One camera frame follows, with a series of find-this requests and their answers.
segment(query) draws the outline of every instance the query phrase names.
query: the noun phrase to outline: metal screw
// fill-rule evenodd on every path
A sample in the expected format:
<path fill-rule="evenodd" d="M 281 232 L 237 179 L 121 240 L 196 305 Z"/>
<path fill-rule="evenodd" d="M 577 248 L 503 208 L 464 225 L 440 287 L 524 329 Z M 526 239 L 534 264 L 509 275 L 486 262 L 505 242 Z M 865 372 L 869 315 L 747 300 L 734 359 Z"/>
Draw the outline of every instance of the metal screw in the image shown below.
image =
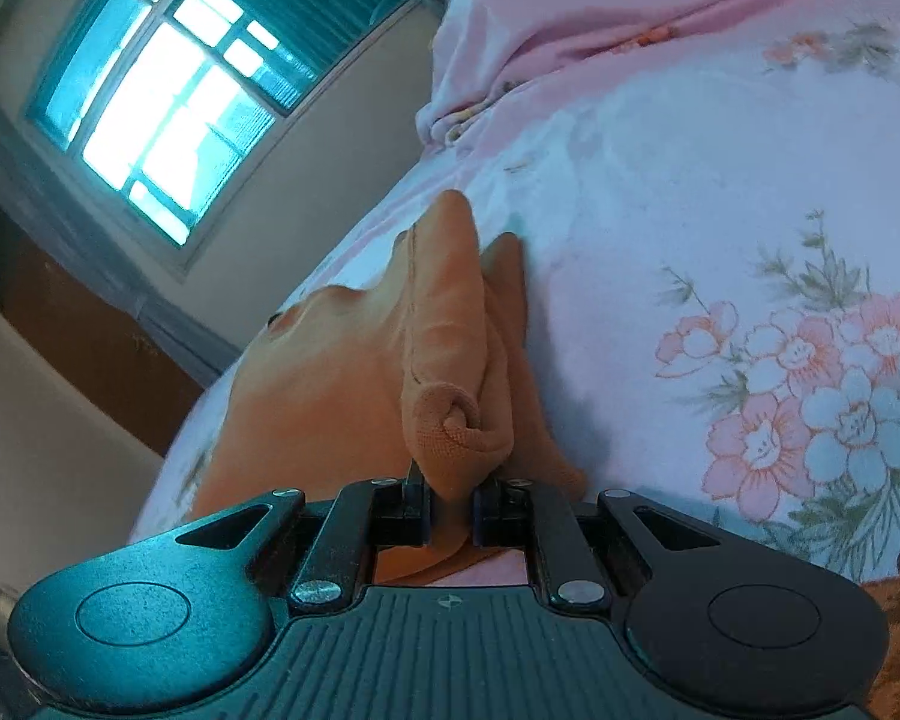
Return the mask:
<path fill-rule="evenodd" d="M 305 581 L 293 591 L 293 598 L 302 604 L 321 605 L 336 601 L 343 595 L 341 586 L 336 581 L 314 579 Z"/>
<path fill-rule="evenodd" d="M 604 589 L 595 581 L 574 579 L 564 581 L 557 590 L 557 595 L 569 604 L 595 604 L 604 597 Z"/>

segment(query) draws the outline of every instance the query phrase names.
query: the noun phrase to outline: flower center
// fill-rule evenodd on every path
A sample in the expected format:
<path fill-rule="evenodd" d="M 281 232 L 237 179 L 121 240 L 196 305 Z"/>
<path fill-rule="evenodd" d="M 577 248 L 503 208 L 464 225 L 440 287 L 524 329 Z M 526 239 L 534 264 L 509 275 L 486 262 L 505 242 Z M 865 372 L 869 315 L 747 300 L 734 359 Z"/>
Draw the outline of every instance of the flower center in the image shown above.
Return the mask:
<path fill-rule="evenodd" d="M 760 426 L 746 434 L 746 460 L 753 469 L 768 469 L 780 457 L 780 436 L 773 429 L 770 420 L 765 419 Z"/>
<path fill-rule="evenodd" d="M 846 446 L 865 446 L 874 440 L 876 419 L 869 403 L 857 403 L 838 419 L 837 439 Z"/>
<path fill-rule="evenodd" d="M 778 360 L 780 360 L 780 365 L 783 365 L 786 370 L 800 370 L 813 360 L 816 352 L 816 346 L 813 346 L 810 341 L 804 341 L 803 338 L 793 338 L 780 352 Z"/>
<path fill-rule="evenodd" d="M 866 342 L 882 357 L 895 357 L 900 354 L 900 330 L 892 324 L 876 328 L 866 336 Z"/>

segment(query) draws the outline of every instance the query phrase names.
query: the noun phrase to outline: bed sheet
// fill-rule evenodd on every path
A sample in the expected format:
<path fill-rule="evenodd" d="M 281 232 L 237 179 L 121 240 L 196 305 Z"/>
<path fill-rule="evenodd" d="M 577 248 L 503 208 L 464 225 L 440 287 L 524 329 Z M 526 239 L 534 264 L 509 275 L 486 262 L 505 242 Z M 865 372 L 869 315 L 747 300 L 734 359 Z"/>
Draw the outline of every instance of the bed sheet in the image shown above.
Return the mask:
<path fill-rule="evenodd" d="M 372 283 L 460 189 L 482 242 L 525 242 L 530 363 L 591 494 L 895 575 L 900 0 L 452 0 L 418 130 L 420 163 L 287 305 Z M 134 538 L 186 511 L 231 380 Z"/>

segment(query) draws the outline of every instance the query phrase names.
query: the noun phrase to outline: window frame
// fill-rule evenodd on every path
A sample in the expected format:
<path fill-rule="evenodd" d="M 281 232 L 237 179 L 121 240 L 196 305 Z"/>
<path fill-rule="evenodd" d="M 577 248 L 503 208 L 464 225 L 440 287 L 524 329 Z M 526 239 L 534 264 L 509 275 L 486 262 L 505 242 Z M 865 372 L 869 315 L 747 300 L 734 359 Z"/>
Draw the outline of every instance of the window frame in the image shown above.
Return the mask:
<path fill-rule="evenodd" d="M 80 121 L 79 128 L 74 134 L 69 146 L 64 149 L 60 143 L 45 131 L 39 120 L 34 116 L 34 110 L 45 103 L 47 93 L 46 79 L 53 72 L 55 66 L 61 61 L 66 49 L 66 44 L 74 23 L 85 11 L 93 0 L 78 0 L 72 12 L 69 14 L 63 30 L 53 41 L 53 50 L 45 57 L 40 70 L 34 79 L 34 85 L 26 97 L 26 104 L 22 113 L 24 134 L 40 155 L 47 160 L 55 172 L 61 177 L 72 191 L 82 196 L 88 209 L 98 218 L 100 215 L 107 220 L 115 221 L 118 227 L 132 237 L 140 247 L 159 262 L 163 268 L 178 281 L 183 281 L 199 256 L 204 251 L 208 242 L 214 237 L 220 222 L 226 215 L 228 206 L 242 188 L 250 180 L 261 163 L 266 160 L 269 153 L 284 138 L 287 132 L 302 118 L 310 107 L 324 92 L 353 65 L 353 63 L 383 35 L 399 23 L 413 10 L 420 6 L 420 0 L 405 0 L 394 11 L 380 20 L 369 32 L 353 45 L 340 59 L 338 59 L 316 83 L 293 105 L 284 106 L 271 98 L 253 80 L 240 74 L 232 65 L 223 59 L 223 52 L 217 47 L 207 46 L 197 38 L 191 30 L 186 28 L 173 16 L 175 9 L 184 0 L 139 0 L 141 4 L 149 6 L 149 12 L 141 20 L 135 33 L 127 41 L 124 49 L 117 57 L 87 113 Z M 113 98 L 120 84 L 133 67 L 140 53 L 144 50 L 160 25 L 168 23 L 174 29 L 192 40 L 203 52 L 206 61 L 220 68 L 259 104 L 266 113 L 274 117 L 274 123 L 264 133 L 263 137 L 255 143 L 244 159 L 229 175 L 226 182 L 218 191 L 218 194 L 210 202 L 203 216 L 191 228 L 190 234 L 184 245 L 177 245 L 170 237 L 157 227 L 157 225 L 138 211 L 120 191 L 114 190 L 103 178 L 90 167 L 82 158 L 82 153 L 93 135 L 93 132 L 106 111 L 107 105 Z"/>

